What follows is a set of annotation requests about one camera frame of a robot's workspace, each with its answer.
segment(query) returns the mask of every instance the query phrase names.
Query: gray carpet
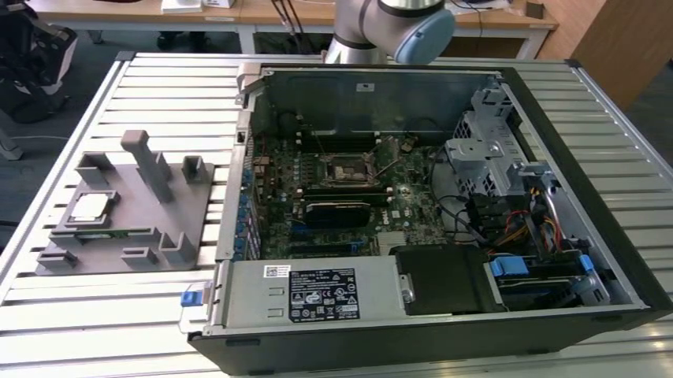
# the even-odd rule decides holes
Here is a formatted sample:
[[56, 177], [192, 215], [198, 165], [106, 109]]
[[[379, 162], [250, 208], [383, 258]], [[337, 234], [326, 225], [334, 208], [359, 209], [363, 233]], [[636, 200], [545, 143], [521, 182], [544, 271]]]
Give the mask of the gray carpet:
[[[64, 111], [52, 119], [36, 124], [15, 124], [0, 113], [0, 125], [11, 136], [58, 135], [70, 136], [76, 123], [96, 93], [118, 51], [158, 51], [158, 33], [148, 31], [106, 31], [102, 45], [94, 45], [87, 33], [80, 33], [79, 45], [72, 60], [71, 72], [64, 79], [63, 91], [71, 96]], [[239, 53], [238, 38], [232, 33], [210, 33], [210, 51], [214, 53]], [[174, 51], [190, 52], [187, 37], [178, 37], [182, 45]], [[285, 41], [275, 36], [259, 44], [262, 51], [287, 50]], [[673, 69], [666, 67], [653, 81], [638, 102], [628, 112], [641, 132], [660, 149], [669, 162], [673, 162]], [[18, 140], [24, 158], [8, 162], [0, 158], [0, 220], [19, 221], [31, 204], [32, 197], [54, 165], [64, 141], [56, 139]], [[12, 229], [0, 226], [0, 247], [8, 242]]]

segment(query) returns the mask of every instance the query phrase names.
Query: computer component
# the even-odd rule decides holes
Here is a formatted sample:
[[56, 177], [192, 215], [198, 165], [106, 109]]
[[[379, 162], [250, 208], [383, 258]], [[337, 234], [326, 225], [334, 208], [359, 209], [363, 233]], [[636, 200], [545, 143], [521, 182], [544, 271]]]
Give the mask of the computer component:
[[188, 338], [224, 372], [546, 353], [673, 310], [514, 70], [243, 65], [240, 86]]

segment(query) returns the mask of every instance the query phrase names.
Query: warning label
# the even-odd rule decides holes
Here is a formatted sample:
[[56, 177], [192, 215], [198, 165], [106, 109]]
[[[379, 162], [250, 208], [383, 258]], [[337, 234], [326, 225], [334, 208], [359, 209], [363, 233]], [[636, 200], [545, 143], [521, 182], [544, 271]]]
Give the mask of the warning label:
[[345, 321], [359, 319], [355, 269], [290, 272], [290, 320]]

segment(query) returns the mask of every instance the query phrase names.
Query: aluminum slotted table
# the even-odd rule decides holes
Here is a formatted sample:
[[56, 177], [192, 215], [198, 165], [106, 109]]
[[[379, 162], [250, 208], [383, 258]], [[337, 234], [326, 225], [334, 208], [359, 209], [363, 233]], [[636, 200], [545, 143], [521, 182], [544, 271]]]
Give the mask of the aluminum slotted table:
[[[317, 62], [317, 57], [120, 54], [0, 257], [1, 377], [222, 377], [180, 333], [203, 325], [180, 293], [212, 277], [243, 61]], [[582, 69], [562, 61], [447, 59], [437, 65], [517, 68], [664, 288], [673, 291], [673, 172]], [[119, 145], [146, 129], [150, 148], [179, 162], [215, 164], [199, 270], [91, 276], [35, 276], [50, 227], [63, 215], [83, 152], [131, 162]], [[538, 159], [544, 152], [525, 135]], [[600, 335], [557, 354], [508, 356], [285, 376], [669, 376], [673, 318]]]

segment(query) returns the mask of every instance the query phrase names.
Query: barcode sticker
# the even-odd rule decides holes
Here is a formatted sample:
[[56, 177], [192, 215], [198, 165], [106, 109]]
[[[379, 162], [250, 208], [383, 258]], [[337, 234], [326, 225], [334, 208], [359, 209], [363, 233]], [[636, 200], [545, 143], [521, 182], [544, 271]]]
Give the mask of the barcode sticker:
[[265, 265], [265, 278], [290, 277], [293, 265]]

